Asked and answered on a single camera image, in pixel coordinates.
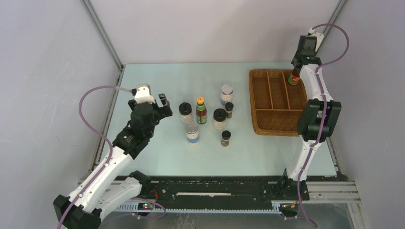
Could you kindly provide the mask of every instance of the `black lid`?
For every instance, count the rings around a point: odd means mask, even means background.
[[[229,138],[231,138],[231,132],[229,132],[228,130],[222,131],[222,138],[224,140],[228,140]]]
[[[179,106],[179,111],[181,115],[189,115],[192,112],[191,105],[189,103],[182,103]]]
[[[232,111],[234,109],[234,104],[231,102],[225,103],[225,110]]]
[[[223,122],[226,119],[226,111],[222,108],[218,108],[214,111],[214,119],[217,122]]]

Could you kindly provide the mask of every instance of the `green label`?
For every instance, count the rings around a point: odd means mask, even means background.
[[[203,111],[203,110],[205,110],[205,104],[203,104],[203,105],[197,105],[197,110],[199,110],[199,111]]]
[[[197,122],[198,122],[199,124],[204,124],[204,123],[206,123],[206,122],[207,122],[207,115],[204,115],[204,116],[197,116]]]

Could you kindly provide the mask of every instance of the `small spice jar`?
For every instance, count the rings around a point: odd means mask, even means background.
[[[226,123],[226,111],[222,108],[216,109],[214,111],[214,128],[217,130],[225,129]]]
[[[195,122],[186,124],[186,136],[187,141],[191,146],[196,146],[200,143],[200,131],[198,125]]]
[[[225,103],[225,110],[226,110],[226,119],[232,118],[232,111],[234,110],[234,104],[231,102]]]
[[[181,121],[184,124],[192,122],[192,108],[189,103],[182,103],[179,106]]]
[[[229,145],[229,139],[231,138],[231,132],[224,130],[222,131],[221,145],[227,147]]]
[[[225,104],[227,102],[232,101],[233,93],[234,93],[234,88],[232,86],[225,84],[221,87],[221,105],[222,106],[225,106]]]

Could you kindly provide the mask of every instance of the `white panel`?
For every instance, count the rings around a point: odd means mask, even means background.
[[[289,62],[338,0],[94,0],[124,63]]]
[[[354,179],[373,229],[404,228],[405,1],[350,1],[338,25],[350,38],[347,55],[323,68],[329,93],[342,104],[332,140]],[[345,38],[334,30],[324,62]]]
[[[87,173],[98,138],[77,108],[117,68],[78,0],[2,1],[0,228],[56,228],[52,202]],[[84,102],[100,129],[111,91]]]

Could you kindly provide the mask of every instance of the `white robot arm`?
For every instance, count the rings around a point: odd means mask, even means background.
[[[138,85],[132,94],[134,99],[128,102],[132,109],[131,119],[113,141],[111,157],[103,158],[69,196],[59,195],[53,202],[58,220],[70,207],[63,219],[63,225],[69,229],[96,229],[119,205],[150,192],[145,187],[150,178],[135,171],[119,187],[105,193],[119,173],[146,147],[160,120],[173,114],[164,94],[159,94],[163,107],[158,107],[147,84]]]
[[[322,69],[319,68],[321,65],[320,58],[315,57],[322,40],[323,34],[310,29],[307,36],[300,37],[298,49],[292,61],[304,83],[308,98],[307,106],[297,123],[301,142],[297,147],[292,163],[287,167],[287,177],[294,181],[298,181],[298,177],[300,177],[300,181],[307,179],[309,164],[322,142],[325,141],[326,137],[332,135],[341,110],[341,104],[333,101],[329,95],[323,80]],[[323,115],[323,103],[325,102],[327,103],[326,119],[320,141],[315,144],[320,129],[320,116]]]

